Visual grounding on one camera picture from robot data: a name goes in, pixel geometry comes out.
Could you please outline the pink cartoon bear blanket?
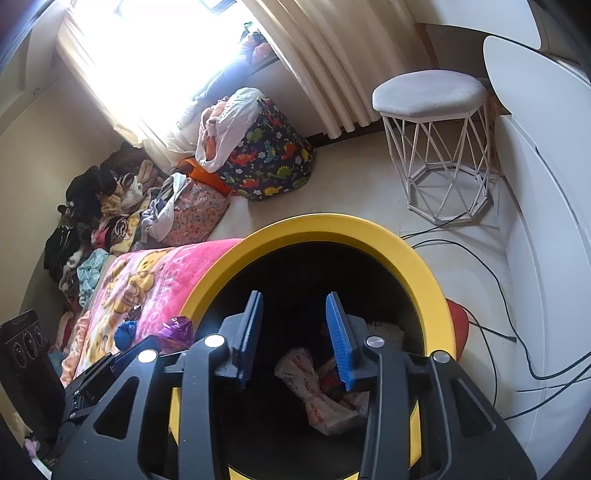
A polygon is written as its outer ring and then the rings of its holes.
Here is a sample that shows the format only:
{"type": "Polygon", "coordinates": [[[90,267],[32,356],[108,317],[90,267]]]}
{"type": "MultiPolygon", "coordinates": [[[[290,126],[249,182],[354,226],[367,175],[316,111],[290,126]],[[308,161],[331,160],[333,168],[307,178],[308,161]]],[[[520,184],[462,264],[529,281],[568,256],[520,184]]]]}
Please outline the pink cartoon bear blanket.
{"type": "Polygon", "coordinates": [[[231,238],[117,257],[74,324],[69,353],[61,363],[62,385],[68,386],[104,355],[119,351],[115,332],[134,307],[140,312],[133,342],[156,334],[164,322],[180,314],[211,266],[239,242],[231,238]]]}

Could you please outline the purple snack wrapper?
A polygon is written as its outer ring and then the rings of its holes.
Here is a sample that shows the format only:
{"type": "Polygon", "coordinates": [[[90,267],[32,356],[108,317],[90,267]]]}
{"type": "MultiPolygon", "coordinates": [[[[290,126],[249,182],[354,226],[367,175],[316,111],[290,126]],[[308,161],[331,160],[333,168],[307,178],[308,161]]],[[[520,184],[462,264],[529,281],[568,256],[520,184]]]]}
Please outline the purple snack wrapper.
{"type": "Polygon", "coordinates": [[[192,322],[184,316],[173,317],[162,323],[156,336],[163,354],[187,350],[193,343],[192,322]]]}

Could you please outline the white printed plastic bag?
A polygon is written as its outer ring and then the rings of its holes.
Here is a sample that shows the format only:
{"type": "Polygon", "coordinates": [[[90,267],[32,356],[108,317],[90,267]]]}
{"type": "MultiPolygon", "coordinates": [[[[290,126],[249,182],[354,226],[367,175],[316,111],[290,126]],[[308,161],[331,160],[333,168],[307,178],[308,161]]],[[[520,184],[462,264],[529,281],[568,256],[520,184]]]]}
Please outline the white printed plastic bag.
{"type": "Polygon", "coordinates": [[[274,367],[274,375],[303,401],[308,425],[322,435],[345,433],[368,419],[370,393],[348,393],[339,402],[332,399],[322,392],[321,377],[304,348],[288,351],[274,367]]]}

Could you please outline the yellow rimmed black trash bin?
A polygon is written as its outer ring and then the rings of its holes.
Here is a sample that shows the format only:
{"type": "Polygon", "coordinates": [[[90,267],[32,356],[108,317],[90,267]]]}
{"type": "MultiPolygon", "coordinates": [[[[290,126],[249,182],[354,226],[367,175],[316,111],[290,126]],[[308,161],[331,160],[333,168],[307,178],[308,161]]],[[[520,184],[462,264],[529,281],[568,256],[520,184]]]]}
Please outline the yellow rimmed black trash bin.
{"type": "Polygon", "coordinates": [[[252,291],[263,295],[263,323],[245,387],[213,384],[214,429],[233,479],[346,479],[358,474],[363,427],[325,436],[308,424],[304,403],[274,374],[290,350],[304,348],[315,366],[334,352],[325,300],[346,313],[401,327],[415,354],[455,353],[444,294],[419,255],[390,230],[348,215],[311,214],[247,236],[209,268],[181,313],[197,337],[242,312],[252,291]]]}

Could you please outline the floral pink fabric bag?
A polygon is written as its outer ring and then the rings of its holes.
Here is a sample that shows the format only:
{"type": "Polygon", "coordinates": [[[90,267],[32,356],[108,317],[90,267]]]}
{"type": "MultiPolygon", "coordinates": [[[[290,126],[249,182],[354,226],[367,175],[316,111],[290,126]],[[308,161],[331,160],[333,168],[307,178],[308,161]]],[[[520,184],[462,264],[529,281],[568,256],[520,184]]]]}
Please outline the floral pink fabric bag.
{"type": "Polygon", "coordinates": [[[228,210],[228,198],[190,179],[172,204],[172,223],[160,243],[183,246],[205,241],[228,210]]]}

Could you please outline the pile of clothes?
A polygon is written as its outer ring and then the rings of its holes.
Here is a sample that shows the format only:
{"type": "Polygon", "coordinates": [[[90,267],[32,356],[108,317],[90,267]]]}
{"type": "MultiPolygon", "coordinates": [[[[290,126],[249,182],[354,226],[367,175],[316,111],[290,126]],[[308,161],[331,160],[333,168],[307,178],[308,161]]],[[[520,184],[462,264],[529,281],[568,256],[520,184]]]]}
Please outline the pile of clothes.
{"type": "Polygon", "coordinates": [[[71,181],[43,253],[43,267],[71,310],[89,303],[109,256],[140,244],[141,215],[166,178],[144,149],[124,143],[71,181]]]}

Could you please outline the orange bag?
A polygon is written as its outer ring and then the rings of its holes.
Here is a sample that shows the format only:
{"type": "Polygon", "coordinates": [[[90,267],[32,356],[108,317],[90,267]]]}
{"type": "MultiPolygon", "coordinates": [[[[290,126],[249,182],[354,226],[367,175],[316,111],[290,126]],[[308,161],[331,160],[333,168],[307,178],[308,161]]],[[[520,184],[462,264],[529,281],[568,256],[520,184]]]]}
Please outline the orange bag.
{"type": "Polygon", "coordinates": [[[221,180],[221,178],[219,178],[215,173],[208,173],[207,170],[204,170],[204,168],[202,168],[197,160],[195,160],[193,157],[180,160],[177,164],[177,170],[180,173],[190,177],[194,181],[200,182],[215,189],[224,197],[228,197],[228,195],[232,192],[232,190],[221,180]]]}

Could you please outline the clothes on window sill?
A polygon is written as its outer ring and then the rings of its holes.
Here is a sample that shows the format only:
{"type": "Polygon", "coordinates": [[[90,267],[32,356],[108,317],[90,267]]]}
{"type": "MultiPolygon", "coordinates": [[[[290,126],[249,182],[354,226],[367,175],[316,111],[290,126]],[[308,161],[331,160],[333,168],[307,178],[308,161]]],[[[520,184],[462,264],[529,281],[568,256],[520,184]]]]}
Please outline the clothes on window sill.
{"type": "Polygon", "coordinates": [[[250,31],[249,27],[252,27],[252,23],[245,23],[240,36],[238,56],[207,80],[205,86],[193,96],[177,121],[179,130],[185,128],[198,115],[199,110],[231,96],[245,86],[249,76],[263,69],[267,58],[276,58],[273,47],[263,33],[259,29],[250,31]]]}

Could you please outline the dinosaur print laundry basket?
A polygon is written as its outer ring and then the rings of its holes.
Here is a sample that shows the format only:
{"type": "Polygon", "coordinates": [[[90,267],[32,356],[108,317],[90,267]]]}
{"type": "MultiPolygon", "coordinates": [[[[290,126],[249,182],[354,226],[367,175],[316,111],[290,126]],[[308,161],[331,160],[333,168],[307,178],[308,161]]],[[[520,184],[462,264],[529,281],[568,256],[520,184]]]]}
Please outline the dinosaur print laundry basket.
{"type": "Polygon", "coordinates": [[[308,183],[315,151],[270,98],[259,97],[259,116],[216,175],[250,201],[263,201],[308,183]]]}

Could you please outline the blue crumpled plastic bag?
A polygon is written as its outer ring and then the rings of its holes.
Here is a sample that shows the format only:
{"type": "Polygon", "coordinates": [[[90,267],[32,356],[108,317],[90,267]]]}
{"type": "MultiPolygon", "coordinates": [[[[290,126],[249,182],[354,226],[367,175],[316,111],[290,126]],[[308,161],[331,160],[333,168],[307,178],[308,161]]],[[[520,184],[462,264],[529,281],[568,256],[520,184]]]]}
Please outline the blue crumpled plastic bag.
{"type": "Polygon", "coordinates": [[[116,329],[114,334],[115,347],[123,352],[128,350],[135,339],[137,322],[135,320],[125,320],[116,329]]]}

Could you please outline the white bag with clothes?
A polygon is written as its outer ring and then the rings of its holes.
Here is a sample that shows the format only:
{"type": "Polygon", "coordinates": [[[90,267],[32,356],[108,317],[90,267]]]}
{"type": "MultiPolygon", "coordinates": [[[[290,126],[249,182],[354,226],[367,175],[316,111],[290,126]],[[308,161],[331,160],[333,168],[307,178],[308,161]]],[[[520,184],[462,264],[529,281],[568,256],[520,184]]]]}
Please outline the white bag with clothes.
{"type": "Polygon", "coordinates": [[[263,92],[242,88],[201,114],[194,158],[208,173],[221,169],[262,111],[263,92]]]}

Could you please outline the red plastic bag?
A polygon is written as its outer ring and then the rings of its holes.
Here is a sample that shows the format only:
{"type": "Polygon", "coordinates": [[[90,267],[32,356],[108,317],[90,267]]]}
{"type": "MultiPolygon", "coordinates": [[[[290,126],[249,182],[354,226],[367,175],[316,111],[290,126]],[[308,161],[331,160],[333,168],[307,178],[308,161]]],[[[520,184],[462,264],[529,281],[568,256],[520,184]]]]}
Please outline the red plastic bag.
{"type": "Polygon", "coordinates": [[[469,337],[469,318],[466,310],[458,303],[448,299],[448,307],[453,321],[456,338],[456,359],[460,360],[469,337]]]}

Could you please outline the cream curtain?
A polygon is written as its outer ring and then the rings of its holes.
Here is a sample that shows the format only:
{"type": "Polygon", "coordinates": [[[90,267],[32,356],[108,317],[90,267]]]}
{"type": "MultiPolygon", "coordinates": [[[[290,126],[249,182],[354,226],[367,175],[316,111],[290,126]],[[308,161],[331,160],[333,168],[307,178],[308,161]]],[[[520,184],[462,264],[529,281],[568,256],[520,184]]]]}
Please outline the cream curtain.
{"type": "Polygon", "coordinates": [[[372,95],[381,83],[430,66],[404,1],[252,0],[243,5],[332,139],[379,119],[372,95]]]}

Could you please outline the white desk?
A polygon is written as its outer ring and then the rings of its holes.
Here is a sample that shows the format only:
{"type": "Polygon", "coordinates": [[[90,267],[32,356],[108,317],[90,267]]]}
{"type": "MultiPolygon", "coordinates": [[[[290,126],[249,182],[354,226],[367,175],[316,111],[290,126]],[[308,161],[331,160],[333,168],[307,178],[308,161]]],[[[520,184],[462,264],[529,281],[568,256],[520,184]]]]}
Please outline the white desk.
{"type": "Polygon", "coordinates": [[[414,1],[421,24],[481,32],[505,108],[497,218],[521,342],[500,408],[542,479],[590,475],[590,5],[414,1]]]}

